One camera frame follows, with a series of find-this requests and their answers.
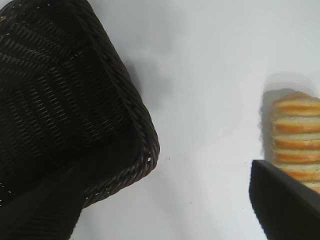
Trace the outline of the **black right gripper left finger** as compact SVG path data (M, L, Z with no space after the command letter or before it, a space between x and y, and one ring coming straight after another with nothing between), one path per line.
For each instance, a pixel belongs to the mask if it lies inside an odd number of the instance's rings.
M62 167L0 208L0 238L68 240L84 200L83 168Z

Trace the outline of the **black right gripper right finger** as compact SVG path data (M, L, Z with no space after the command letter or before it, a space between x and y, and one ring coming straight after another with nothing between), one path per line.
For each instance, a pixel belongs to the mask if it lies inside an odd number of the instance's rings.
M270 162L252 161L249 199L267 239L320 238L320 195Z

